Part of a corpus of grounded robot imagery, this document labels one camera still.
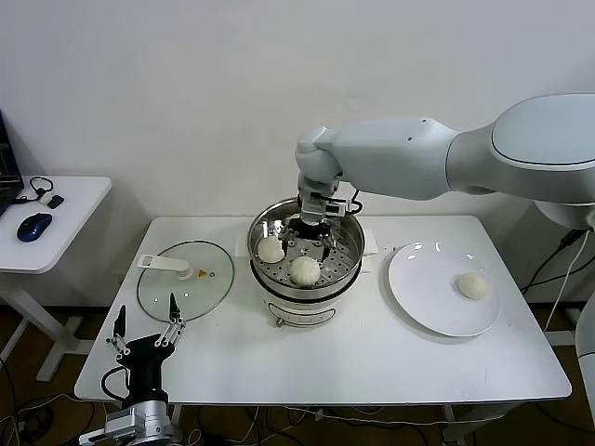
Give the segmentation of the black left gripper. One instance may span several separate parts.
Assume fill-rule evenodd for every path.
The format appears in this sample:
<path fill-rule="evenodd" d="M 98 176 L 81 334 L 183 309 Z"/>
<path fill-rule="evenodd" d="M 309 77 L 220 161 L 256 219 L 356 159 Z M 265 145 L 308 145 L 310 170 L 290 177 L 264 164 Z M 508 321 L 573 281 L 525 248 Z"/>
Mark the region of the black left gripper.
<path fill-rule="evenodd" d="M 120 359 L 119 364 L 129 371 L 125 402 L 168 402 L 168 395 L 162 388 L 162 364 L 174 353 L 186 327 L 174 293 L 169 297 L 168 317 L 168 325 L 162 334 L 126 343 L 126 306 L 120 307 L 106 344 L 114 350 L 115 358 Z"/>

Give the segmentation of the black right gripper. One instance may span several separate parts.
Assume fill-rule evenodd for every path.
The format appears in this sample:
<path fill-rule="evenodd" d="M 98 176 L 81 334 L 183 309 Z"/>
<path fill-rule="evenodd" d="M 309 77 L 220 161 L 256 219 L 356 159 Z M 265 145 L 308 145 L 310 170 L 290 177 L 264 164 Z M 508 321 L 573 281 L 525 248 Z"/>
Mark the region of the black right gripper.
<path fill-rule="evenodd" d="M 332 235 L 331 226 L 326 222 L 310 225 L 302 221 L 299 217 L 292 218 L 287 224 L 288 230 L 281 230 L 278 234 L 278 240 L 281 242 L 282 250 L 287 255 L 290 242 L 293 240 L 293 234 L 296 238 L 309 241 L 320 241 L 323 247 L 321 262 L 332 254 L 336 248 L 336 241 Z"/>

